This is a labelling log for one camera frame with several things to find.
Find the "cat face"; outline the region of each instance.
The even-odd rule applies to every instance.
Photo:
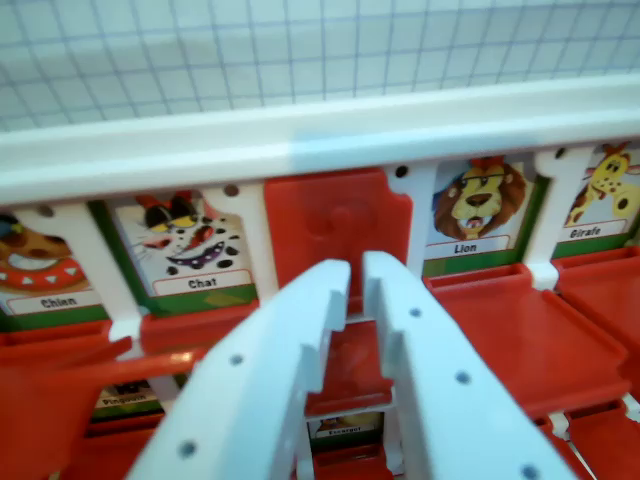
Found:
[[[169,262],[167,274],[176,275],[181,268],[229,269],[236,263],[241,226],[235,216],[219,214],[206,206],[202,209],[205,211],[199,211],[190,192],[178,192],[165,203],[150,196],[136,200],[145,208],[143,256],[164,257]]]

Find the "cartoon giraffe card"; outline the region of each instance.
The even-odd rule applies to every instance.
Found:
[[[99,304],[63,238],[31,230],[10,212],[0,213],[2,330],[105,319]]]
[[[595,150],[567,214],[559,240],[566,245],[559,246],[556,256],[570,254],[573,242],[615,236],[620,239],[633,228],[639,211],[640,144],[602,145]],[[616,244],[603,239],[598,246],[590,242],[594,247],[590,250],[619,247],[625,239]]]
[[[511,263],[471,257],[516,248],[535,186],[530,154],[444,162],[436,176],[425,275]]]
[[[109,200],[107,209],[128,258],[117,248],[114,253],[121,265],[124,260],[134,267],[144,294],[156,300],[141,303],[155,313],[188,313],[255,298],[238,215],[219,212],[192,190]],[[180,300],[189,293],[199,296]]]

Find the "white grid tile wall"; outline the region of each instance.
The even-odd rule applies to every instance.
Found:
[[[640,71],[638,0],[0,0],[0,129]]]

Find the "hole in plastic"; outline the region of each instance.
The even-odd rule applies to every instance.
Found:
[[[238,195],[238,193],[240,193],[237,185],[227,185],[226,187],[224,187],[223,191],[227,197],[235,197]]]
[[[396,168],[396,177],[398,178],[406,177],[407,173],[409,173],[409,167],[406,165],[400,165]]]
[[[229,362],[231,363],[231,365],[235,366],[235,365],[240,365],[243,362],[244,358],[242,357],[242,355],[233,355],[230,359]]]
[[[180,447],[178,447],[178,455],[180,455],[180,458],[189,458],[194,453],[196,453],[196,443],[192,440],[185,440]]]
[[[51,218],[55,215],[55,213],[53,212],[53,208],[48,205],[40,205],[38,207],[38,214],[47,218]]]
[[[527,480],[537,480],[540,478],[540,475],[538,475],[538,469],[533,465],[525,465],[522,467],[522,476]]]
[[[468,385],[471,383],[471,375],[467,372],[458,372],[456,373],[456,380],[463,385]]]

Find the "cartoon dog card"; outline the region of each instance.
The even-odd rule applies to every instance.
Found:
[[[10,316],[100,303],[63,238],[0,214],[0,305]]]
[[[108,202],[149,296],[252,283],[242,220],[194,191]]]
[[[640,145],[603,145],[585,172],[560,241],[626,233],[640,210]]]
[[[425,258],[514,248],[533,190],[524,163],[495,156],[441,164]]]

